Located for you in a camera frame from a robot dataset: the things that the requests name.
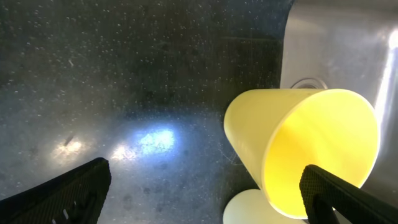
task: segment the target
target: stainless steel sink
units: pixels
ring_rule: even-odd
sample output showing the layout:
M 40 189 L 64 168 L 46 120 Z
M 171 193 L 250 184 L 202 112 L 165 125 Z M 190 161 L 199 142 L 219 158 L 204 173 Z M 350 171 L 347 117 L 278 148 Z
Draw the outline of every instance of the stainless steel sink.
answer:
M 396 207 L 397 76 L 398 1 L 294 3 L 285 30 L 280 87 L 344 88 L 371 102 L 381 126 L 381 149 L 363 189 Z

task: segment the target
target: white speck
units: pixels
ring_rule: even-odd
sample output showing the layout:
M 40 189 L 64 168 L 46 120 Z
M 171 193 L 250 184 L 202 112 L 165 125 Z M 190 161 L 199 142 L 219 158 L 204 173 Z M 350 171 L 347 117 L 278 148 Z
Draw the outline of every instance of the white speck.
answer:
M 72 60 L 68 60 L 68 62 L 69 62 L 69 64 L 70 64 L 70 66 L 73 68 L 73 66 L 75 66 L 73 63 L 72 63 Z

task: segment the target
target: yellow cup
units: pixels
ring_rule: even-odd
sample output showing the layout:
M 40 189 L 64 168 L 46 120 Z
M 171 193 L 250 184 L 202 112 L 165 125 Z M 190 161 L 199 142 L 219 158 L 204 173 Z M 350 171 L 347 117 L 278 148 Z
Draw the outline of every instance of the yellow cup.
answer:
M 299 182 L 315 164 L 361 187 L 379 150 L 374 111 L 349 90 L 251 90 L 229 105 L 228 140 L 270 204 L 306 218 Z

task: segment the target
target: sink basin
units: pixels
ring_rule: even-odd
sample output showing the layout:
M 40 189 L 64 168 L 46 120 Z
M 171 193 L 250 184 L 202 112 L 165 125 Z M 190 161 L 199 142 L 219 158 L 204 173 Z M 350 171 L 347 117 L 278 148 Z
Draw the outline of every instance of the sink basin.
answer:
M 344 88 L 375 108 L 381 148 L 363 190 L 398 207 L 398 1 L 298 0 L 284 39 L 281 88 Z

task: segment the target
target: black countertop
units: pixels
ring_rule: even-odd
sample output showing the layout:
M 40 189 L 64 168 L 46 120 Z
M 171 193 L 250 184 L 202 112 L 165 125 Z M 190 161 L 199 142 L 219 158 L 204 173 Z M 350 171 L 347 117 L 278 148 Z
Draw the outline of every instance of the black countertop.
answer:
M 278 88 L 292 0 L 0 1 L 0 199 L 95 157 L 99 223 L 222 223 L 256 184 L 223 132 Z

